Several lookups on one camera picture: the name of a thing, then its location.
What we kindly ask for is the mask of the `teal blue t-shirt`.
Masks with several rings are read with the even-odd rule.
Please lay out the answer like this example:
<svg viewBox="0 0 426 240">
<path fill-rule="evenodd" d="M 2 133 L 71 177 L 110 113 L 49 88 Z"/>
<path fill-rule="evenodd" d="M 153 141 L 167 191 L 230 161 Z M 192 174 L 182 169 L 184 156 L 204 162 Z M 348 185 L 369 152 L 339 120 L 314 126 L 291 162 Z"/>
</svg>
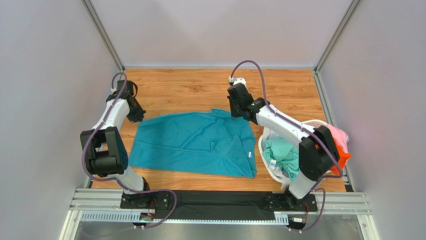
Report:
<svg viewBox="0 0 426 240">
<path fill-rule="evenodd" d="M 129 165 L 253 179 L 255 143 L 249 122 L 226 110 L 161 115 L 138 125 Z"/>
</svg>

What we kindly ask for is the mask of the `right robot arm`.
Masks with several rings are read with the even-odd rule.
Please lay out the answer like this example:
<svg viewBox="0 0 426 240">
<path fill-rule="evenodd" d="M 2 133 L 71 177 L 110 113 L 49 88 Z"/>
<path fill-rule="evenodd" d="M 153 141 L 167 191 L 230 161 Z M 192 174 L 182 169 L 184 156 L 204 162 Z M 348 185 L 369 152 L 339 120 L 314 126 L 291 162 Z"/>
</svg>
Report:
<svg viewBox="0 0 426 240">
<path fill-rule="evenodd" d="M 307 125 L 261 97 L 254 99 L 243 83 L 234 83 L 227 92 L 232 117 L 242 117 L 268 128 L 298 149 L 300 172 L 286 187 L 282 202 L 290 209 L 302 207 L 327 171 L 338 166 L 340 155 L 330 129 L 324 125 Z"/>
</svg>

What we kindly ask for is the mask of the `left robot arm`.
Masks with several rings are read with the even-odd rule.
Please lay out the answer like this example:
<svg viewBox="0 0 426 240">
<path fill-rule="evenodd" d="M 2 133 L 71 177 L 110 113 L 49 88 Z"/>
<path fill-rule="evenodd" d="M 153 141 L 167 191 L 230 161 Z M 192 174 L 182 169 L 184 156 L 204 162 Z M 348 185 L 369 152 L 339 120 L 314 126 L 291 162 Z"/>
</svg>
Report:
<svg viewBox="0 0 426 240">
<path fill-rule="evenodd" d="M 119 80 L 106 100 L 106 109 L 99 122 L 80 134 L 82 165 L 95 181 L 114 181 L 122 189 L 122 209 L 148 209 L 154 201 L 147 181 L 129 166 L 129 157 L 119 130 L 124 119 L 142 122 L 145 110 L 136 95 L 138 87 L 128 80 Z"/>
</svg>

